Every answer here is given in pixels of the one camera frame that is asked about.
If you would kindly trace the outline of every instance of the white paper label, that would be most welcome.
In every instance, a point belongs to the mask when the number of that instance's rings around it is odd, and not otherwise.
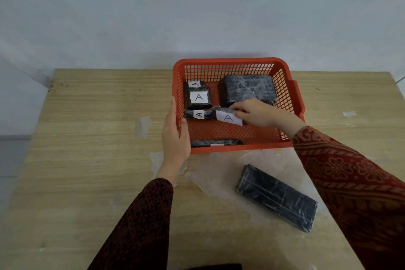
[[[205,118],[205,111],[204,110],[194,110],[194,118],[203,120]]]
[[[234,116],[232,113],[227,113],[224,111],[215,111],[215,114],[217,115],[217,120],[221,122],[226,122],[226,123],[231,123],[231,124],[236,124],[236,125],[243,125],[243,121],[240,118],[237,118]]]
[[[207,104],[208,91],[190,92],[190,101],[192,104]]]
[[[201,87],[201,81],[200,80],[189,81],[188,82],[188,87],[189,88],[200,88]]]

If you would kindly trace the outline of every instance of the sleeve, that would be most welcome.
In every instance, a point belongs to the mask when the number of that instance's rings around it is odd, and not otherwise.
[[[173,186],[168,180],[149,182],[88,269],[166,269],[172,200]]]
[[[403,264],[405,184],[311,127],[302,128],[292,143],[364,268],[395,269]]]

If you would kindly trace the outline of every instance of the wooden table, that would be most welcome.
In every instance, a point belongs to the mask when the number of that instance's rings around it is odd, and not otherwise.
[[[293,72],[307,123],[405,179],[405,102],[388,73]],[[152,179],[171,71],[57,69],[7,214],[2,269],[86,269],[130,202]],[[346,118],[343,112],[355,111]],[[134,121],[152,120],[146,139]],[[192,155],[189,169],[202,156]],[[311,234],[282,220],[253,223],[180,176],[169,269],[241,262],[244,269],[361,269],[336,223]]]

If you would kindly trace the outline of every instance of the person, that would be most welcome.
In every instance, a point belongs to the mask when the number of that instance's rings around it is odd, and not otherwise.
[[[230,108],[250,124],[277,127],[292,141],[304,169],[366,270],[405,262],[405,184],[359,152],[307,126],[295,114],[248,99]],[[89,269],[166,269],[173,184],[190,155],[176,104],[162,130],[163,164],[128,207]],[[199,269],[242,269],[240,264]]]

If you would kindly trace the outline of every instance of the red plastic basket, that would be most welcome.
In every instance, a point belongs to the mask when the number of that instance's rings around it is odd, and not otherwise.
[[[210,89],[212,106],[219,106],[218,82],[225,75],[267,74],[277,90],[276,106],[295,113],[304,120],[305,107],[298,84],[288,65],[279,58],[183,59],[173,67],[173,96],[177,103],[177,128],[184,113],[184,82],[204,81]],[[239,126],[217,120],[187,120],[190,140],[240,139],[244,145],[192,148],[192,154],[235,150],[291,147],[291,141],[277,128]]]

